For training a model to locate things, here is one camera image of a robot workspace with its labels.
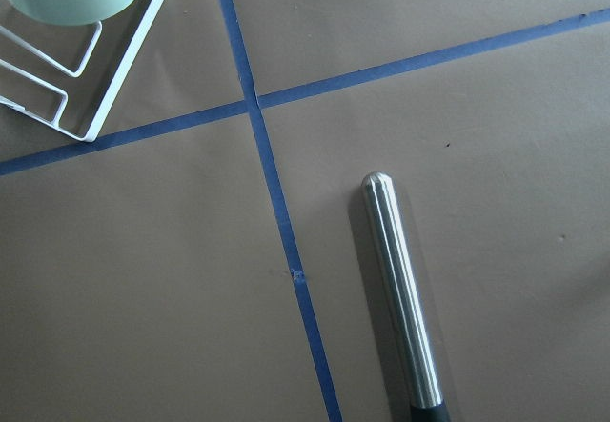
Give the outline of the steel muddler black tip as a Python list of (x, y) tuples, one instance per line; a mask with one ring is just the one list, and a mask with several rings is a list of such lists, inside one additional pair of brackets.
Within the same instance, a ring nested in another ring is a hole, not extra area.
[(361, 184), (377, 260), (389, 295), (412, 421), (449, 421), (436, 359), (419, 297), (393, 178), (367, 174)]

